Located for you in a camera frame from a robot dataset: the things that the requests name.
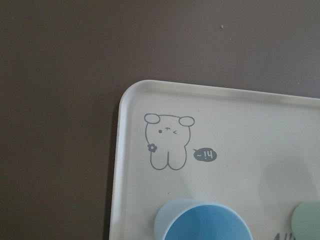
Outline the green plastic cup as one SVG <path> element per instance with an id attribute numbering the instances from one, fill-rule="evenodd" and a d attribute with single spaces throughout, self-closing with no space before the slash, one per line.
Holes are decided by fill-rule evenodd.
<path id="1" fill-rule="evenodd" d="M 293 211 L 291 229 L 296 240 L 319 240 L 320 201 L 301 202 Z"/>

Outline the blue plastic cup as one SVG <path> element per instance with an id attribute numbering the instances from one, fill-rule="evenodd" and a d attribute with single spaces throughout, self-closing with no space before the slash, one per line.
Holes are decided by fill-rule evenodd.
<path id="1" fill-rule="evenodd" d="M 155 240 L 252 240 L 245 221 L 231 208 L 178 198 L 164 204 L 153 224 Z"/>

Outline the cream rabbit tray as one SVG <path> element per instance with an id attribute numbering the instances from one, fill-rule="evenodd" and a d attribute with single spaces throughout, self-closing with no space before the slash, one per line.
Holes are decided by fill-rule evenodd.
<path id="1" fill-rule="evenodd" d="M 145 115 L 192 122 L 179 170 L 155 169 L 158 143 Z M 167 202 L 194 199 L 236 211 L 255 240 L 292 240 L 291 216 L 320 198 L 320 101 L 186 83 L 143 80 L 119 103 L 109 238 L 152 240 Z"/>

